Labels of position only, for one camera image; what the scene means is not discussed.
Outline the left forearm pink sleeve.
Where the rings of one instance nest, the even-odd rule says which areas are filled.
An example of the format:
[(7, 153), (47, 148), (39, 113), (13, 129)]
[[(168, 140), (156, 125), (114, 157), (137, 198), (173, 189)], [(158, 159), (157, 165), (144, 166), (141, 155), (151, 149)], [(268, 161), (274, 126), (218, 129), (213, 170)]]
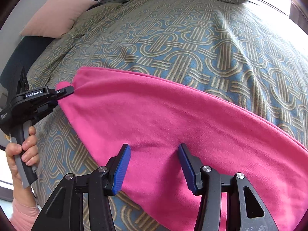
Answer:
[(14, 184), (13, 213), (10, 222), (16, 230), (31, 230), (40, 210), (30, 187)]

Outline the person's left hand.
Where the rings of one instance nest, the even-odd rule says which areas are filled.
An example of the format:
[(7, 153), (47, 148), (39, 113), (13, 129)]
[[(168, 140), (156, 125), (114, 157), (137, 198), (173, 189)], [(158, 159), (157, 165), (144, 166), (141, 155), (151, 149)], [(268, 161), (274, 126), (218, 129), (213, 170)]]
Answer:
[(6, 159), (12, 174), (14, 187), (13, 195), (15, 199), (18, 197), (25, 198), (23, 194), (32, 194), (31, 190), (24, 189), (22, 186), (21, 176), (19, 175), (15, 162), (15, 155), (19, 155), (22, 151), (24, 151), (24, 154), (21, 156), (21, 160), (28, 166), (38, 165), (40, 159), (38, 155), (37, 141), (36, 129), (34, 126), (31, 126), (29, 127), (29, 137), (23, 142), (22, 145), (9, 143), (6, 146)]

